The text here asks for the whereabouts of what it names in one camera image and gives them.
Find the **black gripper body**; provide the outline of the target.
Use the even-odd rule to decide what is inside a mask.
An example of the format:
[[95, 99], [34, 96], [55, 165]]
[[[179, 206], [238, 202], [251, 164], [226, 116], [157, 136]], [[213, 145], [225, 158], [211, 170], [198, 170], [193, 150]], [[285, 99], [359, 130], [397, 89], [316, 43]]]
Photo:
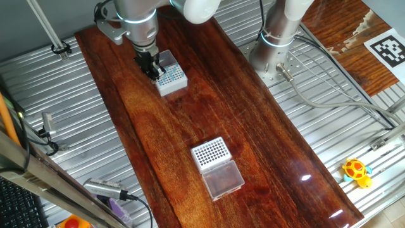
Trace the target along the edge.
[[141, 70], [157, 70], [159, 65], [159, 49], [157, 46], [136, 47], [134, 60]]

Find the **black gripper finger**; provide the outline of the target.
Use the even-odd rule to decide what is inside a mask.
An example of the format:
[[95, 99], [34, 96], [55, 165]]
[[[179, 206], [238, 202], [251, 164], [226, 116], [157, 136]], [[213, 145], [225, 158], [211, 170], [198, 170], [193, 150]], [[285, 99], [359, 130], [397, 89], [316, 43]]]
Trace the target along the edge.
[[158, 80], [158, 71], [152, 65], [142, 67], [142, 72], [151, 80]]
[[159, 79], [166, 73], [166, 70], [159, 64], [159, 58], [153, 59], [152, 72], [153, 72], [153, 79]]

